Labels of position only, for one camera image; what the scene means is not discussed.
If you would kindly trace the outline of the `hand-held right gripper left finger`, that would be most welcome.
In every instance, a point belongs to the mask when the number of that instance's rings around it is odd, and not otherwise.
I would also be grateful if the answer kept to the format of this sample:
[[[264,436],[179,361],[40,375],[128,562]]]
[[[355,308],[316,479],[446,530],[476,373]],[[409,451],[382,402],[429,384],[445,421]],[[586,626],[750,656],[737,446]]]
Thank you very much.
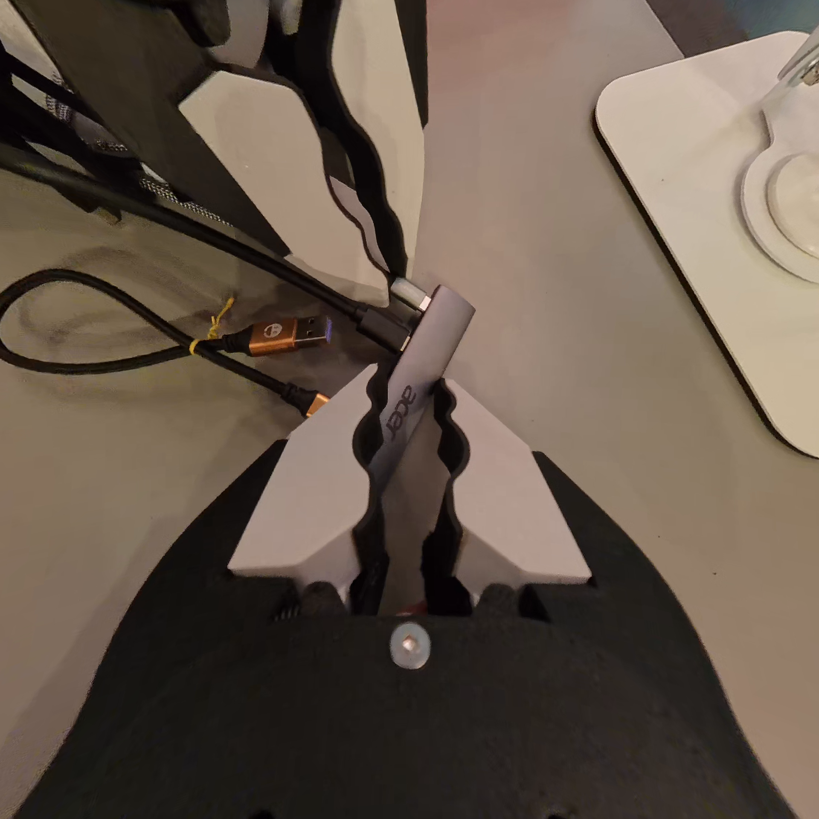
[[[296,428],[230,558],[236,576],[324,582],[354,614],[375,615],[386,552],[378,453],[388,367],[369,365]]]

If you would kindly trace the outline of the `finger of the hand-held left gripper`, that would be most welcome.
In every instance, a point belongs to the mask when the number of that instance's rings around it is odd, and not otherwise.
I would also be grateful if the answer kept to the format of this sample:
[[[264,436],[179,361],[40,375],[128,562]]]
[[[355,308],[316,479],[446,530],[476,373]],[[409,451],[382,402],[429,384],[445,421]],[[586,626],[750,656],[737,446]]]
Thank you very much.
[[[330,8],[330,78],[354,189],[386,271],[410,279],[424,195],[427,3]]]
[[[387,277],[333,196],[319,130],[294,87],[218,70],[179,111],[284,242],[287,261],[354,301],[389,303]]]

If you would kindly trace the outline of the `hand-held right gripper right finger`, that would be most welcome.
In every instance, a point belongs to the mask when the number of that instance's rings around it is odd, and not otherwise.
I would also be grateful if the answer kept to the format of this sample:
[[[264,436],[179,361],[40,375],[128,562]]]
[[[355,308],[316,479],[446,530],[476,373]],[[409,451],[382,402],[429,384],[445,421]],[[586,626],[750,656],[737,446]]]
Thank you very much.
[[[448,476],[422,547],[427,613],[468,616],[494,586],[586,584],[592,572],[529,446],[455,381],[433,397]]]

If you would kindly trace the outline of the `white stand base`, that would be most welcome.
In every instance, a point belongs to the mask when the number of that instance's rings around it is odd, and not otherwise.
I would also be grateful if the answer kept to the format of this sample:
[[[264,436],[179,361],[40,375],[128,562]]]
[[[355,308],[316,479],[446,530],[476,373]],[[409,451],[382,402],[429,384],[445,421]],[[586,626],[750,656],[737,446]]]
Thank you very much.
[[[817,29],[615,79],[595,128],[764,423],[817,459]]]

